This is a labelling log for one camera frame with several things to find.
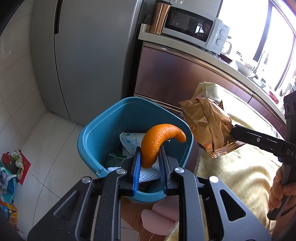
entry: brown pants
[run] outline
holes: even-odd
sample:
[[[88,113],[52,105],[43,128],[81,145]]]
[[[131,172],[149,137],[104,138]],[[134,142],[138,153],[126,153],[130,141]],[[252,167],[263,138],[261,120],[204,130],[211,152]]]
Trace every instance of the brown pants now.
[[[151,210],[153,204],[132,203],[126,197],[121,198],[121,217],[140,233],[140,241],[164,241],[165,239],[165,236],[150,233],[143,227],[141,213],[144,209]]]

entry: window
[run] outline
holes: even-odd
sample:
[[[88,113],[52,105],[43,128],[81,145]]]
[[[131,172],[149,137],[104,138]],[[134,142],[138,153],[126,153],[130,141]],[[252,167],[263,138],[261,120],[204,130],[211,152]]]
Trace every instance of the window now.
[[[223,0],[218,18],[230,27],[232,51],[252,60],[258,49],[268,13],[268,0]]]
[[[293,49],[294,33],[290,26],[278,12],[272,7],[270,27],[267,39],[262,51],[262,59],[256,74],[259,80],[263,78],[274,89],[285,72],[287,63]]]
[[[258,62],[254,81],[284,91],[296,74],[296,17],[288,6],[282,0],[223,0],[218,18],[230,27],[231,53]]]

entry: gold snack wrapper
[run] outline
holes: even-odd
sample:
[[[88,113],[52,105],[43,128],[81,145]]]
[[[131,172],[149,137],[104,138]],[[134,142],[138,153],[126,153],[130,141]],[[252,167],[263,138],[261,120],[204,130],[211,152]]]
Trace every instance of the gold snack wrapper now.
[[[233,140],[231,131],[234,125],[230,116],[219,105],[208,98],[196,98],[180,102],[185,119],[195,140],[212,158],[222,156],[244,142]]]

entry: person's hand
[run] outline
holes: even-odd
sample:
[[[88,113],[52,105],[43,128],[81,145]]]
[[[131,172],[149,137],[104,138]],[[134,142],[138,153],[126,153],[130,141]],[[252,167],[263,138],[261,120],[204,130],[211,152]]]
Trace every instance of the person's hand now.
[[[272,187],[270,188],[270,195],[268,200],[268,207],[270,210],[279,208],[281,206],[281,199],[283,195],[292,196],[285,207],[283,214],[290,211],[296,206],[296,182],[281,185],[281,167],[277,170]]]

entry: metal bolt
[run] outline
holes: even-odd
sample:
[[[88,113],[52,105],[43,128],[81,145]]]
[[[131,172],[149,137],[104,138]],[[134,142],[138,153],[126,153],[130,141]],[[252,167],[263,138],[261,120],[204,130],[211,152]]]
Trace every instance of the metal bolt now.
[[[184,168],[182,168],[182,167],[176,167],[175,168],[175,172],[176,173],[183,173],[184,172]]]
[[[219,178],[216,176],[210,176],[209,177],[210,182],[212,183],[217,183],[219,181]]]
[[[81,179],[81,181],[82,181],[83,183],[90,183],[90,182],[91,182],[91,178],[90,178],[90,177],[83,177],[83,178]]]
[[[118,169],[116,170],[116,173],[117,173],[117,174],[125,174],[125,172],[126,172],[126,170],[125,170],[124,168],[118,168]]]

